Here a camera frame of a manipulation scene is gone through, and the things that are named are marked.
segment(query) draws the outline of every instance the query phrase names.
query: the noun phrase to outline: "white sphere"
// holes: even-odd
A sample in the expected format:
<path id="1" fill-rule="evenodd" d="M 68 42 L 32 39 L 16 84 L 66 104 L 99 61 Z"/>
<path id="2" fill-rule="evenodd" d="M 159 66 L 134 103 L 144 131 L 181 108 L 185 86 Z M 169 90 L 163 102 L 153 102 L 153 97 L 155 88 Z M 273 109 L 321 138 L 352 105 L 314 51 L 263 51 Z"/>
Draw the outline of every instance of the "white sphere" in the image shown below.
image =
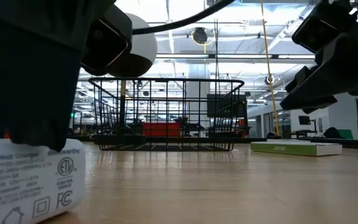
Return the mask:
<path id="1" fill-rule="evenodd" d="M 127 13 L 132 21 L 132 28 L 150 27 L 139 16 Z M 154 34 L 132 36 L 132 49 L 115 61 L 109 68 L 109 73 L 115 77 L 140 77 L 145 74 L 154 63 L 157 56 L 157 40 Z"/>

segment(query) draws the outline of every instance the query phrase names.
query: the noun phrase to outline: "product box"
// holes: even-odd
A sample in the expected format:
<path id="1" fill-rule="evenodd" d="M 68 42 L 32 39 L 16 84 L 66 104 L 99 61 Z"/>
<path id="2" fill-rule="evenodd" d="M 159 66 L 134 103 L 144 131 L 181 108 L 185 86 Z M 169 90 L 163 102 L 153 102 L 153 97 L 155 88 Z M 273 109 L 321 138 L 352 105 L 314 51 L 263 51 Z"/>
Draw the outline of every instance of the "product box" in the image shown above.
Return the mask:
<path id="1" fill-rule="evenodd" d="M 38 223 L 77 206 L 85 193 L 85 152 L 68 139 L 57 153 L 0 139 L 0 223 Z"/>
<path id="2" fill-rule="evenodd" d="M 299 156 L 329 156 L 342 154 L 342 145 L 308 141 L 277 140 L 252 142 L 251 150 L 255 152 L 272 152 Z"/>

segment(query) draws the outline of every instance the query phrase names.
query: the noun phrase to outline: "wire basket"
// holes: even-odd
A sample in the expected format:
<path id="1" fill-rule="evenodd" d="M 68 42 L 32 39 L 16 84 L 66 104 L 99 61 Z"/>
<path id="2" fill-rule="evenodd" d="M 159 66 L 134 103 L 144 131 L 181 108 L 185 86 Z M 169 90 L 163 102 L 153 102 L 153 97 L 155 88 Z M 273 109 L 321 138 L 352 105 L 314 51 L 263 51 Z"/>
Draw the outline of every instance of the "wire basket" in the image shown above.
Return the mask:
<path id="1" fill-rule="evenodd" d="M 104 151 L 231 151 L 246 131 L 240 80 L 91 78 Z"/>

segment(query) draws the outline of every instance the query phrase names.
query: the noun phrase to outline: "green box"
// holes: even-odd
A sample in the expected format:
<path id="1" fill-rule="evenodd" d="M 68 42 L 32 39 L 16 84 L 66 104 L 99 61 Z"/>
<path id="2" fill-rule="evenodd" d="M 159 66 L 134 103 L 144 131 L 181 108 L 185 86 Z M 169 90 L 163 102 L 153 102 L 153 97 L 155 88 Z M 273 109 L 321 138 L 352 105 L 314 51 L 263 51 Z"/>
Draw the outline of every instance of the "green box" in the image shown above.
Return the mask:
<path id="1" fill-rule="evenodd" d="M 254 152 L 271 152 L 298 156 L 330 156 L 342 154 L 342 145 L 308 141 L 274 140 L 252 142 L 251 150 Z"/>

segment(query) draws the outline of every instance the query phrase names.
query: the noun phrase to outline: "wooden surface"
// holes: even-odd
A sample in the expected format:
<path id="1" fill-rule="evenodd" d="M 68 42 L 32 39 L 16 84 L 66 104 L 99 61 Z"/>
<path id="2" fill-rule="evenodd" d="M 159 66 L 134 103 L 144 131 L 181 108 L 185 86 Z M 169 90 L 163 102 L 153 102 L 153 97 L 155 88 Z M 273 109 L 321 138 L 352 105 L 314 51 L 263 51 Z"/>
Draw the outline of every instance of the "wooden surface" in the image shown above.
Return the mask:
<path id="1" fill-rule="evenodd" d="M 358 150 L 101 152 L 86 145 L 86 195 L 45 223 L 358 223 Z"/>

